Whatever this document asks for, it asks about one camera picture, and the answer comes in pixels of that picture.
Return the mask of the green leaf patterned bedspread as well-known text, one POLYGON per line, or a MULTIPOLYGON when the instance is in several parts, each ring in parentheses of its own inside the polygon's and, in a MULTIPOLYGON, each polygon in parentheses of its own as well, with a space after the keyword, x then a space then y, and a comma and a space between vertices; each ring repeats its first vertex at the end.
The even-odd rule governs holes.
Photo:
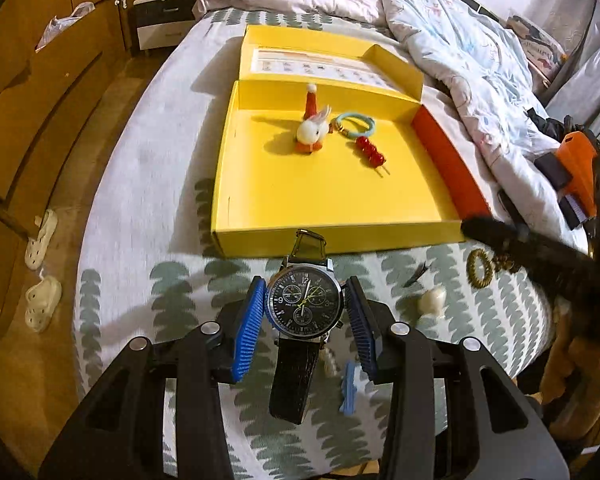
MULTIPOLYGON (((88 216, 76 280, 73 335, 79 393, 135 336, 185 336, 241 300, 253 278, 273 288, 268 308, 293 328, 328 323, 337 289, 357 278, 400 321, 445 341, 480 339, 509 375, 550 339, 550 307, 524 272, 498 272, 483 289, 465 271, 474 244, 337 256, 325 272, 280 276, 271 259, 225 259, 210 232, 224 116, 249 25, 324 30, 396 42, 387 29, 320 14, 237 9, 206 15, 140 98, 112 152, 88 216)), ((303 479, 379 457, 391 389, 358 364, 348 324, 332 329, 299 425, 270 415, 275 376, 289 366, 264 324, 248 374, 220 390, 228 452, 239 479, 303 479)))

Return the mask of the white plush duck clip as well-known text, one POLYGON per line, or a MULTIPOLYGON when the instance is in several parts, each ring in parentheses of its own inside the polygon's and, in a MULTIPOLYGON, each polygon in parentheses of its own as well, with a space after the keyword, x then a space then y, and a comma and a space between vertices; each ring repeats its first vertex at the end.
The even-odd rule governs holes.
POLYGON ((326 105, 317 114, 304 120, 296 131, 296 151, 312 154, 321 151, 323 141, 329 133, 329 115, 332 108, 326 105))

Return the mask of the yellow cardboard box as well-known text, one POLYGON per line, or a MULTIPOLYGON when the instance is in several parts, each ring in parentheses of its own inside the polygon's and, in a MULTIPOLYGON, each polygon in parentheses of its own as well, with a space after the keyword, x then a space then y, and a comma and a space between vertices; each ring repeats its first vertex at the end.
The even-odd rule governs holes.
POLYGON ((455 243, 490 214, 478 174, 422 102, 422 73, 381 44, 300 28, 251 25, 228 103, 210 231, 230 258, 286 255, 298 229, 330 254, 455 243), (377 172, 343 132, 321 151, 294 136, 314 91, 344 128, 375 122, 377 172))

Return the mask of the dark navy jewelry box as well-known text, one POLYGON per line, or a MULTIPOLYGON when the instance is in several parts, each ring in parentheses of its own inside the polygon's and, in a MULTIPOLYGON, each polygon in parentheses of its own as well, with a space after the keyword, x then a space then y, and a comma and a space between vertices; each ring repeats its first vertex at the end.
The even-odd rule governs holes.
POLYGON ((577 196, 566 194, 558 202, 570 230, 577 229, 588 220, 588 215, 580 205, 577 196))
POLYGON ((565 188, 572 180, 572 174, 554 153, 539 156, 533 163, 556 192, 565 188))

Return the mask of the black leather wrist watch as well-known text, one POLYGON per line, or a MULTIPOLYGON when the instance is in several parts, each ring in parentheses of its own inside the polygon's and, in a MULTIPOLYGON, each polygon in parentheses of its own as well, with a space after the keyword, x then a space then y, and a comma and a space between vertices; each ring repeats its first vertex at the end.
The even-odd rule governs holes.
POLYGON ((277 362, 268 411, 302 423, 320 350, 340 322, 341 285, 326 240, 298 229, 294 246, 268 283, 265 314, 276 331, 277 362))

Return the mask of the dark bedside drawer cabinet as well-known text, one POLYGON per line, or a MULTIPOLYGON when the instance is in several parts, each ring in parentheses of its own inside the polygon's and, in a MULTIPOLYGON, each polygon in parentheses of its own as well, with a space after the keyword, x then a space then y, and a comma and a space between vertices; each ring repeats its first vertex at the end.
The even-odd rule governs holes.
POLYGON ((133 16, 141 51, 176 47, 195 24, 196 0, 135 0, 133 16))

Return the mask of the gold filigree leaf hairpin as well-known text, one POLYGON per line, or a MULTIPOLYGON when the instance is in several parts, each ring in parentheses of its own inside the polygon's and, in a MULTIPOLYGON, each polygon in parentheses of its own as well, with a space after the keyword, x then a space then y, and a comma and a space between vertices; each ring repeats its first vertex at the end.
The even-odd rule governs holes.
POLYGON ((416 266, 416 269, 414 270, 412 275, 404 283, 404 287, 409 288, 412 285, 414 285, 415 283, 417 283, 418 280, 420 278, 422 278, 429 271, 429 269, 430 269, 430 265, 428 263, 426 263, 426 262, 419 263, 419 265, 416 266))

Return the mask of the orange plastic basket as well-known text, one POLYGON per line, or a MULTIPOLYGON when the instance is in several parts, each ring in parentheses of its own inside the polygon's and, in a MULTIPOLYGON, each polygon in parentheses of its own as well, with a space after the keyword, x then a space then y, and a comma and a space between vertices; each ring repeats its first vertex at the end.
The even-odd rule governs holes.
POLYGON ((558 162, 570 174, 570 180, 559 188, 560 196, 572 196, 585 214, 596 216, 594 198, 593 160, 600 151, 592 142, 592 136, 583 131, 573 131, 565 136, 555 155, 558 162))

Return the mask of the wooden wardrobe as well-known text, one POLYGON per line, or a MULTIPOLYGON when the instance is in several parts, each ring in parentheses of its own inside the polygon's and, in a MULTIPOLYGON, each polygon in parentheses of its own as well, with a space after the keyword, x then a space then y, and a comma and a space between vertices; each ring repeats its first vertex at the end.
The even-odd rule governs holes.
POLYGON ((87 118, 122 69, 124 0, 0 0, 0 339, 27 242, 87 118))

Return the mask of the white slipper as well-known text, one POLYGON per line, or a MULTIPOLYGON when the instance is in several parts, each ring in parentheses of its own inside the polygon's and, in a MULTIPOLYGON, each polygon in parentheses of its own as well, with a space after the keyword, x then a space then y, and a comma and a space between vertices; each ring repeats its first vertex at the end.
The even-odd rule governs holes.
POLYGON ((53 209, 47 209, 41 219, 38 235, 29 238, 26 252, 24 253, 24 264, 28 269, 35 271, 42 266, 57 226, 58 217, 56 212, 53 209))
POLYGON ((38 284, 24 294, 27 301, 24 322, 30 330, 42 333, 50 325, 55 310, 61 300, 62 286, 57 278, 46 275, 38 284))

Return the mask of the red three-ball hair clip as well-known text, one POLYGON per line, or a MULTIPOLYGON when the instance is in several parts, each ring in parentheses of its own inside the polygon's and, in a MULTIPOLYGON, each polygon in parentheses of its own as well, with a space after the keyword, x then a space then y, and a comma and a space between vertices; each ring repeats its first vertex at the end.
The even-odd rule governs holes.
POLYGON ((377 172, 385 172, 386 174, 390 174, 389 169, 386 166, 386 158, 376 145, 373 142, 370 142, 370 138, 368 136, 359 136, 355 140, 355 146, 358 151, 366 158, 366 162, 376 170, 377 172))

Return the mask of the white patterned duvet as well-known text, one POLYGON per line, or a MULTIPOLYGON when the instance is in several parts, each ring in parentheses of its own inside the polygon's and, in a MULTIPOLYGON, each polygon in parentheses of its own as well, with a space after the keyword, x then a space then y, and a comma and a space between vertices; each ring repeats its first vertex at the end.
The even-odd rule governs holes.
POLYGON ((532 230, 585 252, 584 229, 568 226, 534 160, 555 151, 528 110, 546 111, 532 92, 513 32, 462 0, 381 0, 394 38, 418 68, 449 90, 458 116, 498 186, 532 230))

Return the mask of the pearl clear claw clip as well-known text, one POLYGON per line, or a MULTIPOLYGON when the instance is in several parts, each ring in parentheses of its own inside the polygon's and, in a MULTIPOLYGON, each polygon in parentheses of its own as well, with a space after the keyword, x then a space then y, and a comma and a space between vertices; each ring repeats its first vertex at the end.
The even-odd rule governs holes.
POLYGON ((324 373, 327 378, 337 378, 340 376, 340 368, 336 360, 335 353, 331 348, 324 346, 320 350, 320 357, 323 362, 324 373))

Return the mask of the white shell hair clip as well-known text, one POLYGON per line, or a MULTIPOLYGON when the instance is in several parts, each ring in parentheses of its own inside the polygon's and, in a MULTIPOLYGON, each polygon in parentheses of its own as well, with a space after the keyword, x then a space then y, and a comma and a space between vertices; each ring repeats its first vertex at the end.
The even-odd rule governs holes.
POLYGON ((418 310, 421 315, 430 315, 441 318, 444 315, 446 289, 443 285, 434 286, 420 296, 418 310))

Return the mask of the small blue hair clip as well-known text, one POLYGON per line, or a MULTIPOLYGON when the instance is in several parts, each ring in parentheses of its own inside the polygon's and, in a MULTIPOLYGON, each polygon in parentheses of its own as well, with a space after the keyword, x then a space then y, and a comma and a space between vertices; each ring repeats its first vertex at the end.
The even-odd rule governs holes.
POLYGON ((363 408, 368 404, 367 383, 368 377, 362 370, 361 364, 349 360, 341 375, 341 403, 339 408, 341 414, 351 417, 363 411, 363 408))

